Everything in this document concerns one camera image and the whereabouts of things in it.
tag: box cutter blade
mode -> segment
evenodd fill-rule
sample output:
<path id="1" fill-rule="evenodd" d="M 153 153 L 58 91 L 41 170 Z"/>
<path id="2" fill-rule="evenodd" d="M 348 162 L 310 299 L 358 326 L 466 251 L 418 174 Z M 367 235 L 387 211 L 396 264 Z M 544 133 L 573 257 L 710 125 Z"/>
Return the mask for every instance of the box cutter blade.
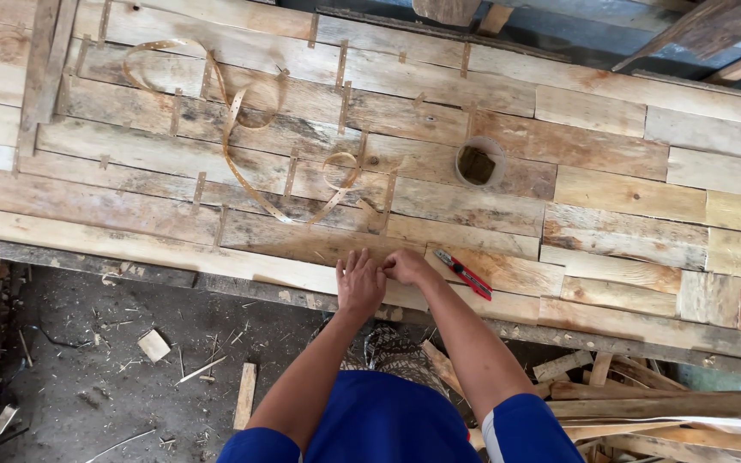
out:
<path id="1" fill-rule="evenodd" d="M 491 300 L 491 294 L 493 289 L 488 286 L 484 280 L 480 279 L 474 272 L 470 271 L 470 268 L 465 267 L 455 257 L 448 254 L 446 251 L 437 249 L 433 253 L 441 260 L 445 265 L 448 266 L 455 274 L 458 275 L 462 281 L 468 283 L 468 286 L 473 289 L 473 292 L 479 294 L 487 300 Z"/>

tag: hand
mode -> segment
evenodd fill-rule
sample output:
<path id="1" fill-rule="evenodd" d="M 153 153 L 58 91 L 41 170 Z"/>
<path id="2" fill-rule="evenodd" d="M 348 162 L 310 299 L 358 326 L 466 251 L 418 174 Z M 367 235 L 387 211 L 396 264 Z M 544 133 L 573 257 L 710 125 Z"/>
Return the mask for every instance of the hand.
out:
<path id="1" fill-rule="evenodd" d="M 347 257 L 346 266 L 341 259 L 336 262 L 338 311 L 355 316 L 364 323 L 379 309 L 382 299 L 385 299 L 387 281 L 382 268 L 368 257 L 367 248 L 362 250 L 359 258 L 352 250 Z"/>
<path id="2" fill-rule="evenodd" d="M 382 263 L 389 279 L 407 286 L 417 285 L 430 279 L 442 279 L 439 272 L 427 263 L 421 254 L 410 249 L 395 250 Z"/>

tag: person's left hand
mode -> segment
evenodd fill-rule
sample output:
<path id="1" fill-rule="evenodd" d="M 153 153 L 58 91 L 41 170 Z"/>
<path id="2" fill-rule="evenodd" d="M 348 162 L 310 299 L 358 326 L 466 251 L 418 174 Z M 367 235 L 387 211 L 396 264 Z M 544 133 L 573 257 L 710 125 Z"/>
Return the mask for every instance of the person's left hand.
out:
<path id="1" fill-rule="evenodd" d="M 346 265 L 341 259 L 336 263 L 339 311 L 366 321 L 385 299 L 387 281 L 382 268 L 368 257 L 367 248 L 358 258 L 352 250 Z"/>

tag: person's right hand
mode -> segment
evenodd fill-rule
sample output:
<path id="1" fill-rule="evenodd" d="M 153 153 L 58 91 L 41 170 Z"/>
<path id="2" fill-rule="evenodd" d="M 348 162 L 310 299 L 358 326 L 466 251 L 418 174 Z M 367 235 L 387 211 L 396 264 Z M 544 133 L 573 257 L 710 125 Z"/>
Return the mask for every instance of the person's right hand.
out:
<path id="1" fill-rule="evenodd" d="M 439 272 L 427 263 L 421 254 L 414 250 L 402 248 L 395 250 L 382 263 L 382 270 L 389 279 L 402 284 L 417 286 L 431 278 L 439 278 Z"/>

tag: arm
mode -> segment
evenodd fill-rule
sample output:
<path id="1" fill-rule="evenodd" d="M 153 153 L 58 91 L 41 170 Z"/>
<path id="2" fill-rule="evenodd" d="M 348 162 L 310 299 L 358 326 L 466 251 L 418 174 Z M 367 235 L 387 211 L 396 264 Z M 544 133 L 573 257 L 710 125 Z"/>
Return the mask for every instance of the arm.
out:
<path id="1" fill-rule="evenodd" d="M 425 295 L 479 423 L 510 396 L 536 393 L 513 353 L 425 258 L 412 250 L 397 250 L 382 267 L 390 279 L 416 285 Z"/>
<path id="2" fill-rule="evenodd" d="M 279 431 L 302 454 L 319 426 L 344 353 L 385 297 L 385 274 L 368 258 L 367 249 L 359 258 L 351 251 L 344 274 L 339 259 L 336 279 L 339 309 L 334 318 L 279 377 L 245 427 Z"/>

